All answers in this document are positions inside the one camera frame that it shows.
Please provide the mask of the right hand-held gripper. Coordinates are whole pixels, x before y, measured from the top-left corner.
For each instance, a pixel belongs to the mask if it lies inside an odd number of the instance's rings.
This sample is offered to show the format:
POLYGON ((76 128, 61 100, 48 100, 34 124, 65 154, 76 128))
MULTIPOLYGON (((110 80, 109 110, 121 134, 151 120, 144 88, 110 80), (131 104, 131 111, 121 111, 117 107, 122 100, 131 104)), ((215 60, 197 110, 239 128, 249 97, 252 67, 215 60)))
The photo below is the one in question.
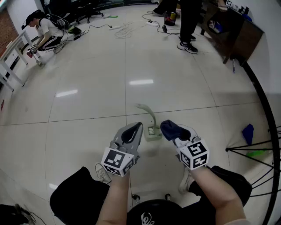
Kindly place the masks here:
POLYGON ((205 140, 193 143, 189 142, 189 139, 181 140, 180 138, 194 138, 198 135, 192 127, 182 124, 178 124, 178 126, 181 129, 180 137, 172 141, 177 147, 180 161, 191 171, 205 166, 209 161, 209 148, 205 140))

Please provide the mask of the dark blue wiping cloth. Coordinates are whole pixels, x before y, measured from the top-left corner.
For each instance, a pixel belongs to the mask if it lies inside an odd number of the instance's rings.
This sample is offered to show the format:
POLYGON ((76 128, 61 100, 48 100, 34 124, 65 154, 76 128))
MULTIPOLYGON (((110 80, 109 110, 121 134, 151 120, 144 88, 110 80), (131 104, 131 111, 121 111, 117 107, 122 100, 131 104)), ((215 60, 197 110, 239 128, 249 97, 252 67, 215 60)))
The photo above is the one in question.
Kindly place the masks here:
POLYGON ((160 129, 168 141, 176 139, 182 134, 182 128, 171 120, 162 121, 160 124, 160 129))

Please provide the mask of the person's left forearm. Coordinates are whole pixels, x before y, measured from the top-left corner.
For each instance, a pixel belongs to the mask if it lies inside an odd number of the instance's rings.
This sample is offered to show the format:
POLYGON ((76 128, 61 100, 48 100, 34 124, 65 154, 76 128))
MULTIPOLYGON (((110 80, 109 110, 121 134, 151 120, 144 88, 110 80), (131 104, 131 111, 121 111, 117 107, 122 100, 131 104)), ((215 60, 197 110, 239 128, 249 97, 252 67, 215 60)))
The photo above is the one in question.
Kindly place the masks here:
POLYGON ((114 175, 96 225, 126 225, 128 192, 129 174, 114 175))

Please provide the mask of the person's right forearm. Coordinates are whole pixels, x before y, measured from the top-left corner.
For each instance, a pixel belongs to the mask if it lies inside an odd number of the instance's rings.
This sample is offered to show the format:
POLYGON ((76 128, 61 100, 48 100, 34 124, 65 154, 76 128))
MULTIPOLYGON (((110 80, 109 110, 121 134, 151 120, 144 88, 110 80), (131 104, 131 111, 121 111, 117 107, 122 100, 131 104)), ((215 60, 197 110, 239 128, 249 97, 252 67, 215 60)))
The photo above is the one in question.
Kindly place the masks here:
POLYGON ((216 209, 216 225, 246 219, 242 202, 228 183, 206 167, 192 170, 191 175, 216 209))

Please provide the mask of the person's right white shoe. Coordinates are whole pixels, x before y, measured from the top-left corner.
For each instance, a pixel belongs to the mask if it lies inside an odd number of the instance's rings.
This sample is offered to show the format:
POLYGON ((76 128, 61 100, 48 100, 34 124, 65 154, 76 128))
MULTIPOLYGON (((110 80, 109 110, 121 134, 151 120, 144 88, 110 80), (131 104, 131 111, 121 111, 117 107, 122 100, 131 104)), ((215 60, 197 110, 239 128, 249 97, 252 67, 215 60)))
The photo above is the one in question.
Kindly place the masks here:
POLYGON ((192 175, 190 174, 190 169, 185 167, 184 175, 183 175, 182 181, 180 182, 180 185, 178 188, 179 192, 182 194, 189 192, 189 188, 193 181, 194 181, 194 179, 193 179, 192 175))

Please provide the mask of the person's right leg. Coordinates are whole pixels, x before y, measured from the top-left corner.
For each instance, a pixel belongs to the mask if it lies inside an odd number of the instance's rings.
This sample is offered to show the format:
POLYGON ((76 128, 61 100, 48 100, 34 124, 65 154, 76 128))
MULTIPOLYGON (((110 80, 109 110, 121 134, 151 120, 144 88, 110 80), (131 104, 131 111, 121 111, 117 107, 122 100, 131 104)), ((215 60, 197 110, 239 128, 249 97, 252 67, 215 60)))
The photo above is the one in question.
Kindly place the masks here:
MULTIPOLYGON (((210 169, 235 190, 244 207, 252 192, 250 183, 242 175, 227 171, 219 166, 206 168, 210 169)), ((200 200, 183 207, 182 215, 187 217, 187 225, 216 225, 216 209, 195 180, 192 182, 189 192, 199 196, 200 200)))

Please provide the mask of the person's leg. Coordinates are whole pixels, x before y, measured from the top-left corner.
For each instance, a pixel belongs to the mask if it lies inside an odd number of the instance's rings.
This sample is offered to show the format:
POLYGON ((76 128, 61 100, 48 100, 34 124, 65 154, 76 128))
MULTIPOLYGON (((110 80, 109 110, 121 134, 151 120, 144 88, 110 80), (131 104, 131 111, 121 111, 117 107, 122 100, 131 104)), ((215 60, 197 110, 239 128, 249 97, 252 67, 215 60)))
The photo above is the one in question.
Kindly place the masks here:
MULTIPOLYGON (((219 166, 206 168, 210 169, 235 190, 244 207, 252 192, 250 183, 242 175, 227 171, 219 166)), ((216 225, 216 209, 195 180, 192 182, 189 192, 199 196, 200 200, 183 207, 182 215, 187 217, 187 225, 216 225)))
POLYGON ((96 225, 109 187, 81 167, 54 190, 50 207, 65 225, 96 225))

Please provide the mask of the black stool with chrome legs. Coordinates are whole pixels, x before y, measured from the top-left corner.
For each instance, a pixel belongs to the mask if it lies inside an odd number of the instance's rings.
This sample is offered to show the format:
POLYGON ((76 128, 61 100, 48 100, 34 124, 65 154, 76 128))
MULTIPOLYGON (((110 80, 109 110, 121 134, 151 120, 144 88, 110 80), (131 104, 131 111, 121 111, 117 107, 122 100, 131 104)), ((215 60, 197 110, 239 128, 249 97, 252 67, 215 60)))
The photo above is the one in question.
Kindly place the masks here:
POLYGON ((167 193, 164 199, 140 202, 138 195, 132 195, 136 205, 127 213, 126 225, 181 225, 182 207, 171 200, 167 193))

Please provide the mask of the person's left leg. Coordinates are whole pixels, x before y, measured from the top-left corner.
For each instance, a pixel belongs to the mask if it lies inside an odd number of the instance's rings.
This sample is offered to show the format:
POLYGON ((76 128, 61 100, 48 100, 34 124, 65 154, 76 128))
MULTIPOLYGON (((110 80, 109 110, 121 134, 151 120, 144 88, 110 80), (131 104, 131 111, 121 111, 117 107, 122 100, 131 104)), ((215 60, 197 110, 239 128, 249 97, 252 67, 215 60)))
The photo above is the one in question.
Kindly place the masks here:
POLYGON ((65 225, 96 225, 109 187, 81 167, 54 190, 50 207, 65 225))

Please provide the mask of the black round metal rack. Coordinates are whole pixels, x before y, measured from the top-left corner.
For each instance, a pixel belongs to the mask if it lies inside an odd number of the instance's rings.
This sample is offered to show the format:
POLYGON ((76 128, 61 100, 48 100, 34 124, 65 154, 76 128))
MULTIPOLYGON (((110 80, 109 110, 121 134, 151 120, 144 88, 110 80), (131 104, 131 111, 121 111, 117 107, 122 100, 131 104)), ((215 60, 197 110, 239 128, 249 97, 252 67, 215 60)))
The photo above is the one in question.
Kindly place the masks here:
POLYGON ((242 153, 240 153, 240 151, 242 150, 246 150, 246 146, 237 146, 237 147, 227 147, 225 149, 226 152, 232 152, 232 153, 236 153, 240 156, 243 156, 245 158, 248 158, 250 160, 256 161, 258 163, 261 163, 263 165, 266 165, 268 167, 270 167, 270 171, 273 172, 273 183, 272 183, 272 190, 271 192, 267 192, 264 194, 258 194, 258 195, 253 195, 253 197, 260 197, 260 196, 266 196, 266 195, 270 195, 270 201, 269 201, 269 205, 266 211, 266 215, 264 217, 263 223, 262 225, 268 225, 268 222, 270 221, 270 217, 273 213, 274 210, 274 206, 275 206, 275 202, 277 199, 277 195, 279 192, 281 192, 281 189, 279 189, 279 180, 280 180, 280 174, 281 174, 281 159, 280 159, 280 146, 279 146, 279 140, 281 139, 281 137, 278 136, 278 131, 277 131, 277 127, 276 127, 276 123, 275 123, 275 119, 270 107, 270 104, 268 102, 267 96, 261 86, 261 84, 258 81, 258 78, 256 77, 255 73, 253 72, 253 70, 251 69, 251 67, 249 66, 248 63, 243 63, 242 68, 245 70, 246 74, 248 75, 249 79, 251 80, 257 95, 259 97, 260 103, 262 105, 262 108, 264 110, 266 119, 267 119, 267 123, 268 123, 268 131, 270 133, 271 139, 268 141, 263 141, 263 142, 258 142, 255 144, 251 144, 249 145, 251 146, 257 146, 257 145, 261 145, 261 144, 266 144, 266 143, 271 143, 272 144, 272 148, 270 149, 270 151, 273 152, 273 164, 267 164, 263 161, 254 159, 252 157, 249 157, 247 155, 244 155, 242 153))

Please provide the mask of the person's pale shirt sleeve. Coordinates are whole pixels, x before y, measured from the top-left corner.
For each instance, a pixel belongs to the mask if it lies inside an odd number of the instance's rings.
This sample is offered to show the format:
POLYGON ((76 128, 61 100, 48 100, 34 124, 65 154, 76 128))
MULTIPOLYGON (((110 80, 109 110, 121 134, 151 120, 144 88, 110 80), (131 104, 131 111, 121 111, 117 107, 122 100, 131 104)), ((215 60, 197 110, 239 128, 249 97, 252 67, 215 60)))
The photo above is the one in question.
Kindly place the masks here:
POLYGON ((231 222, 228 222, 224 225, 252 225, 250 221, 248 221, 247 219, 243 218, 243 219, 237 219, 231 222))

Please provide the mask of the brown wooden cabinet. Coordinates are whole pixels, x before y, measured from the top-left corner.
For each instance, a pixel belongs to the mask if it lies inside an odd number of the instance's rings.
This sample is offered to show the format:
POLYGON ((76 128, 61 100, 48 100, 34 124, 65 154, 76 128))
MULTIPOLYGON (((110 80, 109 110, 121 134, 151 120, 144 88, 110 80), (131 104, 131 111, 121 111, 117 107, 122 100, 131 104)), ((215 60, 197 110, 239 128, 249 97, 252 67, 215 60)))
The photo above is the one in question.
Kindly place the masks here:
POLYGON ((213 1, 210 1, 201 25, 201 34, 205 33, 216 44, 224 64, 228 60, 236 59, 240 65, 243 65, 254 52, 264 31, 248 20, 244 14, 231 8, 223 11, 213 1), (213 33, 207 25, 209 20, 218 21, 223 26, 224 32, 213 33))

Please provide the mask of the green and black bag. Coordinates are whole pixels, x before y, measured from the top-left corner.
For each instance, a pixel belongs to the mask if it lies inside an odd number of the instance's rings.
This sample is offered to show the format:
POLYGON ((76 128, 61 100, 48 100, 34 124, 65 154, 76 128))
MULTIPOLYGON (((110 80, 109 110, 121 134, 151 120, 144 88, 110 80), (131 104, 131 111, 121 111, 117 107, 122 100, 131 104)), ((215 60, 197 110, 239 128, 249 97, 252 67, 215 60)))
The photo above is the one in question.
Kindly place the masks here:
POLYGON ((79 35, 82 30, 79 29, 78 27, 68 24, 68 29, 67 29, 68 33, 72 34, 72 35, 79 35))

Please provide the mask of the black office chair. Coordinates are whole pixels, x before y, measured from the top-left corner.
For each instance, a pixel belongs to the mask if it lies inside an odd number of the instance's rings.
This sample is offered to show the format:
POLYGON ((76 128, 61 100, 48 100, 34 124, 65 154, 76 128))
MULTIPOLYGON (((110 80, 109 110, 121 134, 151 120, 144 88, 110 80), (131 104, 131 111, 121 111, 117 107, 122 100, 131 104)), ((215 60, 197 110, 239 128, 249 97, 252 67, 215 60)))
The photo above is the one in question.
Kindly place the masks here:
POLYGON ((76 23, 79 25, 80 21, 87 19, 87 23, 90 23, 90 18, 93 15, 100 15, 104 17, 97 8, 102 3, 102 0, 79 0, 79 6, 76 9, 76 23))

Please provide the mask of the spare hand-held gripper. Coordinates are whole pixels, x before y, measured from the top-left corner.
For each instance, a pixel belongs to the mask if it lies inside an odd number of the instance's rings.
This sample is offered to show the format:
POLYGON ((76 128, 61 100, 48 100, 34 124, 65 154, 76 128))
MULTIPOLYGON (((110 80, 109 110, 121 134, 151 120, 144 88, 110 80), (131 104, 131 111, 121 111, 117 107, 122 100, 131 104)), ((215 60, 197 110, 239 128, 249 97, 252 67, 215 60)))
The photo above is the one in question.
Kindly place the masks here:
POLYGON ((225 4, 227 7, 241 13, 241 14, 248 14, 249 13, 249 8, 247 6, 242 6, 242 5, 236 5, 234 0, 224 0, 225 4))

